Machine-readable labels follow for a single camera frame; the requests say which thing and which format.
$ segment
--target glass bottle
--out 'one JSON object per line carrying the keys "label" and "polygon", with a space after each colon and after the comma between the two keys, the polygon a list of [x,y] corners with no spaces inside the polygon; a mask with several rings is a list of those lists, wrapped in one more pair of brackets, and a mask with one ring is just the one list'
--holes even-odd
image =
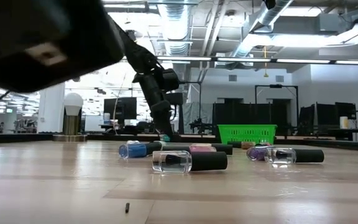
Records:
{"label": "glass bottle", "polygon": [[159,173],[186,174],[192,165],[188,151],[155,151],[152,160],[153,171]]}
{"label": "glass bottle", "polygon": [[153,171],[157,173],[186,174],[227,168],[225,152],[154,151],[152,161]]}
{"label": "glass bottle", "polygon": [[270,146],[265,151],[265,161],[272,164],[323,162],[324,152],[320,149],[292,149]]}

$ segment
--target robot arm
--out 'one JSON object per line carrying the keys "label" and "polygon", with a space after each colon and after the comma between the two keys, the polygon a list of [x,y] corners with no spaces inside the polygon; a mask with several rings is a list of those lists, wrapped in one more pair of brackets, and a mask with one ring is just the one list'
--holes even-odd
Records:
{"label": "robot arm", "polygon": [[118,63],[126,55],[156,128],[172,135],[165,93],[178,88],[176,73],[164,69],[151,52],[137,45],[106,14],[100,0],[56,0],[41,5],[23,1],[27,7],[0,1],[1,12],[20,15],[8,21],[0,15],[1,88],[34,92]]}
{"label": "robot arm", "polygon": [[165,94],[179,88],[178,76],[172,69],[164,69],[155,55],[136,44],[113,20],[111,21],[117,27],[124,43],[124,54],[136,72],[133,82],[139,83],[142,88],[155,127],[171,138],[171,105]]}

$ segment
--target white container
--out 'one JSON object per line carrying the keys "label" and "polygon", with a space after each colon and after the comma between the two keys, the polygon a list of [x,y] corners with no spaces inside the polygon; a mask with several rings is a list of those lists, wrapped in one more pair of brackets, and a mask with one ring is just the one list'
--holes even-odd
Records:
{"label": "white container", "polygon": [[339,126],[341,129],[349,129],[349,120],[347,116],[341,116],[339,118]]}

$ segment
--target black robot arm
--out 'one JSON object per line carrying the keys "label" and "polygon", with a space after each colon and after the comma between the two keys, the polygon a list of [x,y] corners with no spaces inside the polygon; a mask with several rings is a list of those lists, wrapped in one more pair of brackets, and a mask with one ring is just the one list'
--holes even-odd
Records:
{"label": "black robot arm", "polygon": [[133,82],[142,88],[155,127],[172,137],[171,105],[165,99],[165,93],[179,88],[178,76],[172,69],[164,69],[154,54],[136,44],[113,20],[111,22],[119,31],[126,59],[136,72]]}

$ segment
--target lamp base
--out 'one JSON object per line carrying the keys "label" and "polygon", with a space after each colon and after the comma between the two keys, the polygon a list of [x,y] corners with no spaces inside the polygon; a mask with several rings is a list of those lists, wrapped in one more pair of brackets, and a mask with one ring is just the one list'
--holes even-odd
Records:
{"label": "lamp base", "polygon": [[57,142],[86,142],[87,135],[54,135],[53,141]]}

